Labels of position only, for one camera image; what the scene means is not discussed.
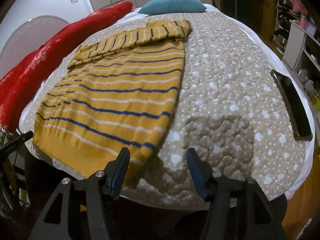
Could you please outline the yellow striped knit sweater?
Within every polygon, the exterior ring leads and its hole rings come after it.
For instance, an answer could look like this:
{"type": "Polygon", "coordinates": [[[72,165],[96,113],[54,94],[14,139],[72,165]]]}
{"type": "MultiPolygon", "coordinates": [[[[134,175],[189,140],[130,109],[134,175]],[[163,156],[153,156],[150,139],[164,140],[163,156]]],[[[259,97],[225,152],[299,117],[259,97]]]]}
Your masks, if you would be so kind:
{"type": "Polygon", "coordinates": [[[34,145],[83,177],[125,147],[134,176],[174,116],[190,31],[185,19],[155,20],[81,46],[35,113],[34,145]]]}

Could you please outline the pink clothing pile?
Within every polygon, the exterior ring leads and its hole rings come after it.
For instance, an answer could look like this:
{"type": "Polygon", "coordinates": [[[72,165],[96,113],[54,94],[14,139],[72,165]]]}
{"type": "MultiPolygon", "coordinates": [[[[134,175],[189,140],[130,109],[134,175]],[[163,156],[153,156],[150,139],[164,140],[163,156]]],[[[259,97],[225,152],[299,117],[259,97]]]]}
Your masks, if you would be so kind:
{"type": "Polygon", "coordinates": [[[288,0],[292,5],[293,5],[293,13],[298,14],[301,13],[304,16],[308,15],[308,11],[306,10],[306,8],[304,7],[304,5],[302,4],[302,2],[300,0],[288,0]]]}

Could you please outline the red blanket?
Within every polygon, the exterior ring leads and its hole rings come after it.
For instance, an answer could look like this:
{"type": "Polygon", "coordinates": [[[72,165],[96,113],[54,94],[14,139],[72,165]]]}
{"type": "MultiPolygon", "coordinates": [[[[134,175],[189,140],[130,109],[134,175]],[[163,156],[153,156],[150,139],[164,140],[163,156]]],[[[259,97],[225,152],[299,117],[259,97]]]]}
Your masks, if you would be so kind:
{"type": "Polygon", "coordinates": [[[67,25],[5,74],[1,78],[1,129],[14,133],[24,108],[62,60],[86,38],[111,26],[132,8],[132,2],[121,2],[67,25]]]}

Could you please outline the beige spotted quilt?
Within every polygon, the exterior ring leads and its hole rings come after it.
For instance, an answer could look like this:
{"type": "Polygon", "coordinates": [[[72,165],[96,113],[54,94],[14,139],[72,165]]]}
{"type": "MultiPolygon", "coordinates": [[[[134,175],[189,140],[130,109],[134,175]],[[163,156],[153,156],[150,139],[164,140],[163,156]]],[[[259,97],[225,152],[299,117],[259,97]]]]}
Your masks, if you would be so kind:
{"type": "MultiPolygon", "coordinates": [[[[34,133],[35,113],[39,108],[40,103],[42,102],[44,96],[67,74],[68,72],[67,67],[81,46],[95,44],[113,34],[116,34],[121,31],[129,31],[136,28],[140,28],[145,26],[147,23],[155,20],[172,21],[172,20],[178,20],[178,19],[185,19],[191,23],[191,21],[187,18],[187,14],[188,13],[148,16],[146,18],[140,18],[140,19],[125,22],[122,24],[112,25],[87,38],[86,41],[83,42],[81,45],[79,45],[75,50],[73,50],[62,61],[62,63],[56,69],[56,71],[52,73],[52,75],[48,79],[47,84],[41,89],[38,97],[30,104],[29,111],[21,124],[21,130],[24,132],[33,131],[34,133]]],[[[182,76],[180,90],[178,93],[178,98],[176,101],[174,116],[171,119],[171,122],[167,128],[167,131],[163,136],[163,139],[161,140],[157,149],[153,152],[151,157],[147,160],[147,162],[143,165],[143,167],[134,176],[130,178],[126,176],[124,187],[121,192],[123,197],[133,200],[135,202],[142,203],[144,205],[162,207],[166,209],[180,209],[180,210],[189,210],[193,208],[200,209],[204,206],[204,202],[200,199],[200,197],[196,193],[196,189],[192,182],[191,175],[185,160],[185,154],[189,148],[194,148],[202,160],[210,163],[211,167],[214,170],[220,171],[222,174],[224,174],[228,178],[232,178],[232,176],[227,169],[221,170],[213,166],[215,146],[221,146],[223,153],[229,153],[232,157],[239,158],[240,161],[246,164],[249,164],[251,160],[251,155],[254,153],[254,150],[255,150],[254,125],[243,114],[238,113],[237,103],[240,98],[239,93],[240,93],[241,87],[236,86],[235,97],[231,97],[229,94],[222,94],[222,96],[219,98],[217,103],[213,103],[212,101],[209,102],[209,108],[204,114],[203,124],[198,124],[196,122],[196,117],[193,115],[190,115],[187,117],[187,121],[186,121],[187,131],[183,136],[184,141],[181,143],[181,146],[177,150],[178,153],[182,155],[182,158],[185,162],[185,169],[182,171],[175,171],[173,175],[174,175],[175,182],[185,180],[189,186],[193,187],[195,189],[195,192],[193,194],[190,194],[186,199],[182,200],[181,202],[177,202],[172,199],[167,199],[164,202],[155,202],[155,203],[144,203],[144,202],[140,202],[138,200],[131,199],[129,197],[124,196],[124,193],[123,193],[124,189],[129,186],[138,184],[139,176],[142,174],[143,171],[146,170],[146,167],[152,163],[152,159],[157,158],[159,152],[163,149],[163,146],[165,144],[165,139],[169,134],[169,130],[174,120],[176,119],[176,114],[177,114],[178,106],[180,104],[180,98],[182,95],[183,77],[187,68],[187,55],[188,55],[187,45],[190,41],[191,35],[194,32],[194,30],[195,28],[191,23],[190,34],[188,35],[187,39],[184,42],[184,47],[185,47],[184,72],[182,76]]],[[[43,153],[34,145],[33,140],[27,143],[27,148],[32,155],[52,163],[56,168],[66,171],[71,176],[78,179],[85,178],[82,175],[80,175],[78,172],[73,170],[72,168],[66,166],[65,164],[43,153]]],[[[248,177],[253,177],[251,172],[246,172],[244,178],[239,180],[244,180],[248,177]]]]}

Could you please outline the round grey headboard panel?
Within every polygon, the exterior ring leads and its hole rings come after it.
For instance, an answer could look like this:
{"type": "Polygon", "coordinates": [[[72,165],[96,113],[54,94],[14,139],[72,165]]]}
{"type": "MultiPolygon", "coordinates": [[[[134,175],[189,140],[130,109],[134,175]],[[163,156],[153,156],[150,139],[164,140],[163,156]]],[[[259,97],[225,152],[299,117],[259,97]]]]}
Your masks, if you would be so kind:
{"type": "Polygon", "coordinates": [[[38,16],[20,25],[1,50],[1,77],[67,25],[69,22],[53,15],[38,16]]]}

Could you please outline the white shelf unit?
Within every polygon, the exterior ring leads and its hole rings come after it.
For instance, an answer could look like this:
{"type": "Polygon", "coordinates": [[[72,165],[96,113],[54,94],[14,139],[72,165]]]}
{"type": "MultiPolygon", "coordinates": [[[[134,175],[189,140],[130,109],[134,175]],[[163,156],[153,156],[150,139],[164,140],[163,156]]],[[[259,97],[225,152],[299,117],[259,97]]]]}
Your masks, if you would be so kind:
{"type": "Polygon", "coordinates": [[[319,85],[319,30],[307,15],[308,25],[300,27],[301,13],[293,13],[288,0],[276,0],[276,26],[273,42],[285,66],[301,83],[308,79],[319,85]]]}

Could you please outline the pink container on shelf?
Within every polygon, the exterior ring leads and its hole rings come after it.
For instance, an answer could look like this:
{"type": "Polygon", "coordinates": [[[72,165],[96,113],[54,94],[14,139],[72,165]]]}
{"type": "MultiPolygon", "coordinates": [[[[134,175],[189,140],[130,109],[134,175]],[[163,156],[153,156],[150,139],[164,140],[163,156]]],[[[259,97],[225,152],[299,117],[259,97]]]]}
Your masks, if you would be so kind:
{"type": "Polygon", "coordinates": [[[308,18],[305,15],[301,14],[300,27],[305,30],[307,28],[307,25],[308,25],[308,18]]]}

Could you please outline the teal pillow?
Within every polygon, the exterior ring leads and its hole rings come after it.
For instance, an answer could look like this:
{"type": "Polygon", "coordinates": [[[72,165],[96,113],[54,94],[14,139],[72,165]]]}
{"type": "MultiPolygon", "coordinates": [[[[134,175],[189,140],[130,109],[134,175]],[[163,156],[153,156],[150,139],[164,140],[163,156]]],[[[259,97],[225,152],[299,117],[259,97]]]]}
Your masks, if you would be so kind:
{"type": "Polygon", "coordinates": [[[168,13],[205,12],[200,0],[151,0],[140,8],[138,13],[160,15],[168,13]]]}

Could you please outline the brown wooden door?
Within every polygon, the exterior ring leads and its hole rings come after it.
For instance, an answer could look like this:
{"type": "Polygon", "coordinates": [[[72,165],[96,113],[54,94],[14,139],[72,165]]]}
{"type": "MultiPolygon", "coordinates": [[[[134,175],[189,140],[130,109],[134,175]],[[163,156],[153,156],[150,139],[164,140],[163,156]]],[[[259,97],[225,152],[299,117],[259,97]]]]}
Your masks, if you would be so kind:
{"type": "Polygon", "coordinates": [[[276,25],[276,7],[276,0],[237,0],[237,19],[269,42],[276,25]]]}

